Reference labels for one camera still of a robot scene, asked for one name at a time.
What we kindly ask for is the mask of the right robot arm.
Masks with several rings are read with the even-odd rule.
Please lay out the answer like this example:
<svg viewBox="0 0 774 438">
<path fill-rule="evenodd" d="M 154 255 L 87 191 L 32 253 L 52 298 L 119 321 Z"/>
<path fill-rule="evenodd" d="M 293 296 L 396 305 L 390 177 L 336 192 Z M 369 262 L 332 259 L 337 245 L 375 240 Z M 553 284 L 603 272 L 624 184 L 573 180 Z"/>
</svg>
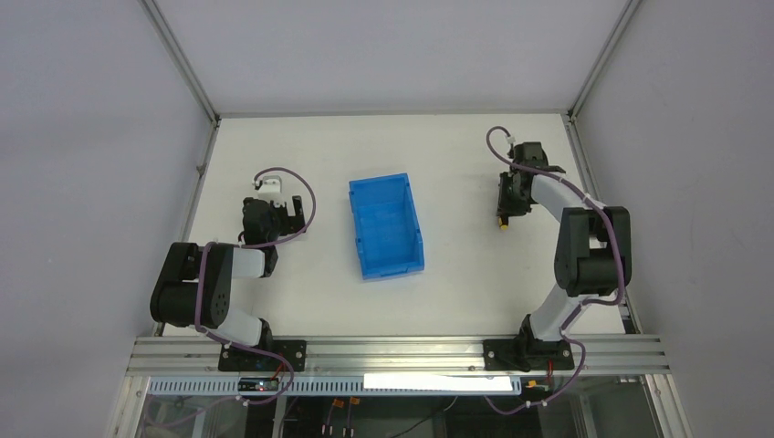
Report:
<svg viewBox="0 0 774 438">
<path fill-rule="evenodd" d="M 511 143 L 510 168 L 499 175 L 497 219 L 512 218 L 535 205 L 559 223 L 553 258 L 555 286 L 540 307 L 526 315 L 512 340 L 490 339 L 484 349 L 491 369 L 545 370 L 574 366 L 570 328 L 592 303 L 604 303 L 631 279 L 631 218 L 620 206 L 606 206 L 565 178 L 549 163 L 539 142 Z"/>
</svg>

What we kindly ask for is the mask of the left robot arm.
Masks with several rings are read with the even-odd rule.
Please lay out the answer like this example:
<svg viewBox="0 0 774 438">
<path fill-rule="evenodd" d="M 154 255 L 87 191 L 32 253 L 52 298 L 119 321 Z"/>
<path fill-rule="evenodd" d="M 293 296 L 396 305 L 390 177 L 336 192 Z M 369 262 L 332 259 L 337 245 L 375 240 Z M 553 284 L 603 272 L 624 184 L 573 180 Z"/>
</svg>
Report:
<svg viewBox="0 0 774 438">
<path fill-rule="evenodd" d="M 226 343 L 272 351 L 269 323 L 231 305 L 235 279 L 268 278 L 278 261 L 277 242 L 306 225 L 303 201 L 247 197 L 242 208 L 242 240 L 236 244 L 171 244 L 152 291 L 150 312 L 158 323 L 202 329 Z"/>
</svg>

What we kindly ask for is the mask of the blue plastic bin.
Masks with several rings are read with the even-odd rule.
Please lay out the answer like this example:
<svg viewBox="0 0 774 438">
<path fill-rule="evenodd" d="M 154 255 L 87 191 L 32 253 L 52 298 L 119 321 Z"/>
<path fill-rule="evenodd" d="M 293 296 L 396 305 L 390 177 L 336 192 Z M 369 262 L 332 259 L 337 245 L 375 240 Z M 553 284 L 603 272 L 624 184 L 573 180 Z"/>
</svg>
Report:
<svg viewBox="0 0 774 438">
<path fill-rule="evenodd" d="M 364 280 L 424 270 L 424 240 L 407 173 L 352 180 L 349 199 Z"/>
</svg>

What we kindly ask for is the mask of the small green circuit board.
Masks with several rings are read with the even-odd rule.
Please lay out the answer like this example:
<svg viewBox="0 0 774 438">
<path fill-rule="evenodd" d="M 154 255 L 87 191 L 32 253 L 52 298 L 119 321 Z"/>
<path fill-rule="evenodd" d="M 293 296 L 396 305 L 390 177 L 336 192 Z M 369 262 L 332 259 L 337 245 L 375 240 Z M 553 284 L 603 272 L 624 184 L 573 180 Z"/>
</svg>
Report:
<svg viewBox="0 0 774 438">
<path fill-rule="evenodd" d="M 280 381 L 277 378 L 242 378 L 237 383 L 239 393 L 277 392 Z"/>
</svg>

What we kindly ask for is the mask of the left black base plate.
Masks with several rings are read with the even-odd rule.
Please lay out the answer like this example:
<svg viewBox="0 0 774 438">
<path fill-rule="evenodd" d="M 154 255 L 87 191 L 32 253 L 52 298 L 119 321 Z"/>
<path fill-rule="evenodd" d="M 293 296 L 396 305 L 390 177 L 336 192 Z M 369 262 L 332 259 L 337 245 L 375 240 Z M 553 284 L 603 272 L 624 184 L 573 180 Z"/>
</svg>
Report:
<svg viewBox="0 0 774 438">
<path fill-rule="evenodd" d="M 275 339 L 271 352 L 283 357 L 293 371 L 302 372 L 306 368 L 307 346 L 303 339 Z M 281 360 L 265 354 L 222 347 L 217 369 L 221 372 L 270 372 L 283 365 Z"/>
</svg>

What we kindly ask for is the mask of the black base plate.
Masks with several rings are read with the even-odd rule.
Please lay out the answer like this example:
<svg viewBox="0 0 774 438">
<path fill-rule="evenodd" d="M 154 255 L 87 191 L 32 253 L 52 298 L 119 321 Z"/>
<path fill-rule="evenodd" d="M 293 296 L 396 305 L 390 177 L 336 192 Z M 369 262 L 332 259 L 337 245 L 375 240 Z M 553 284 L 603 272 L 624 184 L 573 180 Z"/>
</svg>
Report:
<svg viewBox="0 0 774 438">
<path fill-rule="evenodd" d="M 306 368 L 307 346 L 303 339 L 275 339 L 271 352 L 283 357 L 293 371 L 302 372 Z M 217 369 L 221 372 L 270 372 L 283 365 L 281 360 L 265 354 L 222 347 Z"/>
<path fill-rule="evenodd" d="M 575 361 L 567 341 L 485 339 L 482 342 L 485 369 L 523 372 L 573 370 Z"/>
</svg>

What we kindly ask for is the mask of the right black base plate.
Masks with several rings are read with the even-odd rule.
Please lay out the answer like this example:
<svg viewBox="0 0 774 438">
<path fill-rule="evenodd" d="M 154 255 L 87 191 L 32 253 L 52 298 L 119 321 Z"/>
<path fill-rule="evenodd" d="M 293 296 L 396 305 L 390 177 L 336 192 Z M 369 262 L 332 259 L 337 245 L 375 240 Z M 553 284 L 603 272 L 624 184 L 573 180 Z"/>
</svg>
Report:
<svg viewBox="0 0 774 438">
<path fill-rule="evenodd" d="M 575 361 L 567 341 L 485 339 L 482 342 L 485 369 L 523 372 L 573 370 Z"/>
</svg>

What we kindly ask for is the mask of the aluminium frame rail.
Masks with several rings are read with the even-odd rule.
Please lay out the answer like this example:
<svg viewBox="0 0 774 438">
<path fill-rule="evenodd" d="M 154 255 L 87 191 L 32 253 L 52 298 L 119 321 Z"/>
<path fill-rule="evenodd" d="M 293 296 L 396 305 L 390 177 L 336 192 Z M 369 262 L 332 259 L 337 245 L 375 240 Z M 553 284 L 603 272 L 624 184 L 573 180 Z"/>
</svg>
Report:
<svg viewBox="0 0 774 438">
<path fill-rule="evenodd" d="M 670 366 L 656 335 L 578 335 L 571 349 L 580 372 L 592 376 L 668 374 Z M 221 376 L 218 365 L 227 352 L 202 337 L 136 339 L 126 373 L 129 376 Z M 369 373 L 431 373 L 489 376 L 493 352 L 481 337 L 311 337 L 300 353 L 299 377 Z"/>
</svg>

